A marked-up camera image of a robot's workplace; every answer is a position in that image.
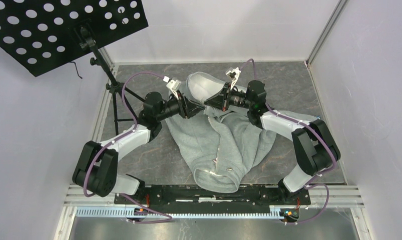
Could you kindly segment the grey zip-up jacket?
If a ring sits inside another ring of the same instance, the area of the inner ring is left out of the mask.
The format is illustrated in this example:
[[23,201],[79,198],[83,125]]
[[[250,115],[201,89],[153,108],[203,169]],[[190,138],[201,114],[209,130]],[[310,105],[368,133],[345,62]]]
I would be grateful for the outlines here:
[[220,81],[204,72],[189,75],[180,90],[206,109],[189,119],[175,115],[166,123],[195,183],[208,191],[234,193],[242,178],[270,152],[279,134],[252,125],[246,108],[231,106],[222,111],[198,99],[207,82]]

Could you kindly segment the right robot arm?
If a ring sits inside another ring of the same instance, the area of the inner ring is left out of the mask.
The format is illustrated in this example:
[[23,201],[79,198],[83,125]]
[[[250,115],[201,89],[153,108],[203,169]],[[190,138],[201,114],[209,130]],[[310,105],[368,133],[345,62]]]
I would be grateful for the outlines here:
[[337,166],[341,154],[326,123],[321,119],[296,119],[271,108],[264,83],[252,80],[246,90],[240,91],[231,82],[212,81],[204,86],[206,90],[198,99],[205,105],[222,111],[231,106],[245,108],[252,125],[292,141],[297,164],[278,183],[277,196],[282,203],[292,203],[302,188]]

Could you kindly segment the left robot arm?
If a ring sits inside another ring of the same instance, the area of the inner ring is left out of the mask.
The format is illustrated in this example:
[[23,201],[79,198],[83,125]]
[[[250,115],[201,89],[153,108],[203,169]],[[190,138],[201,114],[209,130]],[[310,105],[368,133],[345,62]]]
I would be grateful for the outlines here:
[[134,149],[152,141],[161,131],[163,120],[174,115],[189,119],[204,109],[203,105],[190,101],[180,92],[171,95],[169,100],[164,100],[158,92],[148,93],[143,110],[128,130],[109,140],[91,140],[83,146],[73,183],[83,188],[86,197],[126,194],[132,203],[141,203],[146,197],[145,189],[140,187],[141,180],[118,174],[118,162]]

